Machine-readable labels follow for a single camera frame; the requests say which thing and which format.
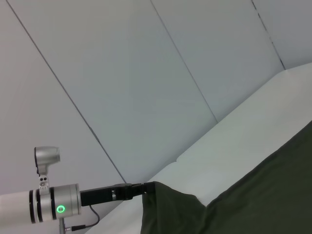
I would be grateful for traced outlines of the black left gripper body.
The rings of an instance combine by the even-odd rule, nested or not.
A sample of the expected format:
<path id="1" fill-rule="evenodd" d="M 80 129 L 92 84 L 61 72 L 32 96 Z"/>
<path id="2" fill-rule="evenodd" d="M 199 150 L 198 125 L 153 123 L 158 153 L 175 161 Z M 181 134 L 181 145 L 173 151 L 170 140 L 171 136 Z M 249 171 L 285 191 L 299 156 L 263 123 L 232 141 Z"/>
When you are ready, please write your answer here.
<path id="1" fill-rule="evenodd" d="M 124 201 L 133 198 L 132 184 L 117 184 L 80 191 L 81 205 L 90 206 L 112 201 Z"/>

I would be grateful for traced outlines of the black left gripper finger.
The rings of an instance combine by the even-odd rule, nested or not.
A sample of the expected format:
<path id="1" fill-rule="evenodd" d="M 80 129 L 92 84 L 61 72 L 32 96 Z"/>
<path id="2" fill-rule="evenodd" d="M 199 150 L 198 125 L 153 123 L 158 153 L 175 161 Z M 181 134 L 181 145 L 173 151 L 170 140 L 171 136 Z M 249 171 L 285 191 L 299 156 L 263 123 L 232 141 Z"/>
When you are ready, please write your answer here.
<path id="1" fill-rule="evenodd" d="M 147 183 L 132 184 L 131 189 L 132 189 L 132 196 L 152 194 L 155 192 L 155 183 L 147 182 Z"/>

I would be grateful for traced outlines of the dark green t-shirt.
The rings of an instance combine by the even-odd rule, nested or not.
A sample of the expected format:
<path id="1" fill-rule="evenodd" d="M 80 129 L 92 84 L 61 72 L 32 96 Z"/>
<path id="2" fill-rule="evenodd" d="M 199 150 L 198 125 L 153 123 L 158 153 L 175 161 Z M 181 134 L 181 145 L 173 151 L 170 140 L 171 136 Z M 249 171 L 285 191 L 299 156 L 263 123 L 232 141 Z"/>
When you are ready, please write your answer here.
<path id="1" fill-rule="evenodd" d="M 140 234 L 312 234 L 312 121 L 208 205 L 162 183 Z"/>

